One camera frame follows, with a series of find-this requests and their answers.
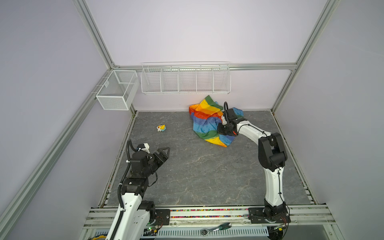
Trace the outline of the rainbow striped jacket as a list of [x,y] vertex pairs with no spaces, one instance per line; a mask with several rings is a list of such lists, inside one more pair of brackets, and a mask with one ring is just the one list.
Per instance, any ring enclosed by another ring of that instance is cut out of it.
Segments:
[[238,135],[234,130],[230,130],[227,135],[218,131],[218,127],[228,121],[226,116],[230,116],[229,108],[227,103],[220,106],[209,95],[199,104],[189,106],[189,114],[193,121],[193,131],[211,144],[226,148]]

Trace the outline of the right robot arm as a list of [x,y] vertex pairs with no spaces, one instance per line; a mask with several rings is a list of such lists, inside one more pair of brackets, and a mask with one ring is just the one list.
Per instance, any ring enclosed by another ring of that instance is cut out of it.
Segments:
[[262,217],[268,223],[281,220],[288,224],[290,211],[283,195],[283,172],[288,154],[282,135],[264,131],[244,117],[238,117],[235,109],[229,109],[227,103],[224,104],[223,115],[225,122],[218,125],[219,134],[231,137],[243,135],[258,146],[258,160],[266,176],[266,194],[262,212],[250,213],[251,216]]

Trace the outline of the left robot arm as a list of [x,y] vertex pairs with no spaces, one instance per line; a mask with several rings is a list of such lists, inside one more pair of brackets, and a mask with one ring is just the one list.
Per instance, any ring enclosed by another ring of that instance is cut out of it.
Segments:
[[128,166],[119,182],[118,210],[110,227],[107,240],[139,240],[154,237],[165,223],[156,213],[153,201],[144,201],[146,190],[154,185],[149,177],[158,177],[157,170],[169,159],[169,147],[158,148],[153,154],[147,143],[134,147],[127,140]]

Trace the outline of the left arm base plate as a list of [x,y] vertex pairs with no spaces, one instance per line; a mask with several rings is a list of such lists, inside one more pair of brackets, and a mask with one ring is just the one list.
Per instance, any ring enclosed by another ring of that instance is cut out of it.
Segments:
[[170,209],[156,209],[150,210],[150,220],[148,226],[168,226],[171,220],[171,210]]

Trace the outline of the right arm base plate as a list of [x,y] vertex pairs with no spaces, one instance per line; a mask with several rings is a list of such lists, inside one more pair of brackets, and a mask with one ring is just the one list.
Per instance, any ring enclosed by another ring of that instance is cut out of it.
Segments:
[[249,208],[248,219],[252,224],[288,224],[291,218],[287,209],[270,207]]

